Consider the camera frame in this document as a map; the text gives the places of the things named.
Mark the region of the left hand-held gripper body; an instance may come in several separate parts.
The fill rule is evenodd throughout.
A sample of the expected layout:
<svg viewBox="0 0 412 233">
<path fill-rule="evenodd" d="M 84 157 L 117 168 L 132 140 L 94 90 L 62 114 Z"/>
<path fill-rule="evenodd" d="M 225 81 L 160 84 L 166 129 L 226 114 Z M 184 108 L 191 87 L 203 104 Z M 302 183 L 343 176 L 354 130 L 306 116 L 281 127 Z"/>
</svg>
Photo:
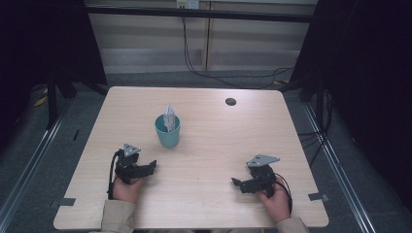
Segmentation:
<svg viewBox="0 0 412 233">
<path fill-rule="evenodd" d="M 137 165 L 140 151 L 140 148 L 124 144 L 123 148 L 115 153 L 118 158 L 115 174 L 126 184 L 131 184 L 132 180 L 141 178 L 141 170 Z"/>
</svg>

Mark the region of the person's right hand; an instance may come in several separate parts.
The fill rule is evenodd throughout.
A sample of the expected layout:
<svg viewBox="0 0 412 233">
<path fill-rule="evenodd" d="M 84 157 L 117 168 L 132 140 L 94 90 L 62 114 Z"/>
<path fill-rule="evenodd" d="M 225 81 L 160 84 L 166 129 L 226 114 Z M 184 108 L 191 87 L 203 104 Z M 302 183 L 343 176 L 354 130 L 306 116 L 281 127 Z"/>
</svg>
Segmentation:
<svg viewBox="0 0 412 233">
<path fill-rule="evenodd" d="M 280 178 L 277 178 L 277 182 L 274 183 L 273 189 L 275 193 L 272 197 L 268 198 L 266 194 L 261 191 L 257 193 L 257 198 L 263 205 L 270 218 L 275 223 L 279 223 L 282 220 L 291 217 L 289 195 L 283 181 Z"/>
</svg>

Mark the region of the person's left hand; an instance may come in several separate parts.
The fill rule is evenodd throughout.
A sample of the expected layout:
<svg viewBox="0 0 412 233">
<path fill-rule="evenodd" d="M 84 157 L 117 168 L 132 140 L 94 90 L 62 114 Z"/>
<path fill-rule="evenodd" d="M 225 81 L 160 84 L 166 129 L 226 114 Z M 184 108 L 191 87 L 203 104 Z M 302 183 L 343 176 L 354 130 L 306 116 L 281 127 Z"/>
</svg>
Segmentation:
<svg viewBox="0 0 412 233">
<path fill-rule="evenodd" d="M 113 187 L 113 198 L 133 204 L 138 203 L 139 192 L 144 184 L 144 179 L 136 180 L 132 184 L 124 183 L 121 179 L 115 179 Z"/>
</svg>

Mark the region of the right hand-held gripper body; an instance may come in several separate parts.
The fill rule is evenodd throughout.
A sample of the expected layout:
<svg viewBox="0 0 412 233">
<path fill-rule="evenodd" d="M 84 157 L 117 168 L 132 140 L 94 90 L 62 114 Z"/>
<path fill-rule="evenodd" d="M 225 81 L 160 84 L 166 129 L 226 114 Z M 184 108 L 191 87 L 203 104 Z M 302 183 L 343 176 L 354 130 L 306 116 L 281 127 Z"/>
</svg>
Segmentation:
<svg viewBox="0 0 412 233">
<path fill-rule="evenodd" d="M 279 160 L 280 158 L 276 156 L 257 154 L 247 162 L 247 167 L 250 169 L 252 176 L 249 184 L 257 185 L 260 191 L 264 191 L 268 198 L 274 195 L 273 184 L 277 180 L 270 164 Z"/>
</svg>

